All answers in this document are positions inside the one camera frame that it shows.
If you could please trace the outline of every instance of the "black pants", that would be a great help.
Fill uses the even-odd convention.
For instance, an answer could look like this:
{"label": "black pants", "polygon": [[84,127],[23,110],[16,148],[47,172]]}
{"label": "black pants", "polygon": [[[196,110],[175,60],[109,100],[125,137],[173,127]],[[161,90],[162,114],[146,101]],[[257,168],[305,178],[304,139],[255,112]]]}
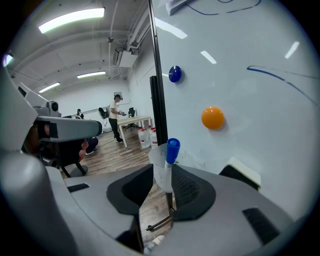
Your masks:
{"label": "black pants", "polygon": [[95,149],[95,147],[98,145],[98,142],[99,141],[96,137],[88,139],[89,146],[86,148],[86,152],[87,153],[92,152]]}
{"label": "black pants", "polygon": [[116,141],[120,142],[121,139],[120,139],[120,134],[118,132],[118,120],[109,117],[109,122],[110,122],[110,125],[111,125],[111,128],[112,128],[114,137],[116,138]]}

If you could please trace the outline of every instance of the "black pole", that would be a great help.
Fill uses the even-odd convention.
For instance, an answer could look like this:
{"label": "black pole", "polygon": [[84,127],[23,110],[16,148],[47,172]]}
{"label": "black pole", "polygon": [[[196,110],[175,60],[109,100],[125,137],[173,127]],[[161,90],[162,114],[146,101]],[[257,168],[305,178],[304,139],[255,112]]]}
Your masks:
{"label": "black pole", "polygon": [[149,5],[149,13],[150,13],[153,54],[154,54],[155,71],[156,71],[156,76],[150,77],[151,98],[152,98],[156,137],[157,137],[158,145],[162,145],[164,143],[167,143],[168,141],[166,105],[165,105],[164,86],[162,81],[158,36],[157,36],[157,30],[156,30],[156,24],[155,24],[154,11],[152,7],[152,0],[148,0],[148,5]]}

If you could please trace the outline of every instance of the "ceiling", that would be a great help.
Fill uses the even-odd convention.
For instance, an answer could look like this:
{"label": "ceiling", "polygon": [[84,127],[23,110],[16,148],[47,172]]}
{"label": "ceiling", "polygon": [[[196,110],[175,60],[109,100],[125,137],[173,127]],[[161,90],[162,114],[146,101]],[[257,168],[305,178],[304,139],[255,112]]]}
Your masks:
{"label": "ceiling", "polygon": [[[147,10],[148,2],[119,0],[117,8],[116,2],[116,0],[46,1],[22,26],[10,46],[13,60],[7,68],[14,83],[22,82],[35,92],[56,82],[61,84],[49,90],[47,92],[49,93],[94,80],[125,78],[129,68],[113,66],[114,50],[128,44],[137,23]],[[59,16],[100,7],[105,7],[104,16],[101,18],[75,21],[44,34],[39,30],[40,25]],[[114,38],[112,43],[107,42],[109,37]],[[95,71],[105,71],[106,75],[77,78],[77,75]]]}

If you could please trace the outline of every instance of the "blue marker cap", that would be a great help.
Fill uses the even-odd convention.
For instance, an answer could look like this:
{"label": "blue marker cap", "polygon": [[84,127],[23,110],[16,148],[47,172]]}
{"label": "blue marker cap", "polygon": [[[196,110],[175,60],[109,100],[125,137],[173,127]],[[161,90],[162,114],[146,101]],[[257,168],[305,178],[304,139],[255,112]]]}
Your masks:
{"label": "blue marker cap", "polygon": [[166,162],[173,165],[178,157],[180,141],[176,138],[168,139],[166,143]]}

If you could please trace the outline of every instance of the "orange ball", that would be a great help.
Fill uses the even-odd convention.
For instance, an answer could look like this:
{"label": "orange ball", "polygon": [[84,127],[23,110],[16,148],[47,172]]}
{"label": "orange ball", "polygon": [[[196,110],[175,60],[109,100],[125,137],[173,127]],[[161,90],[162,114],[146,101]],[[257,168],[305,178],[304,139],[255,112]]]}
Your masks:
{"label": "orange ball", "polygon": [[202,112],[201,120],[205,127],[215,130],[223,125],[224,114],[219,108],[210,106]]}

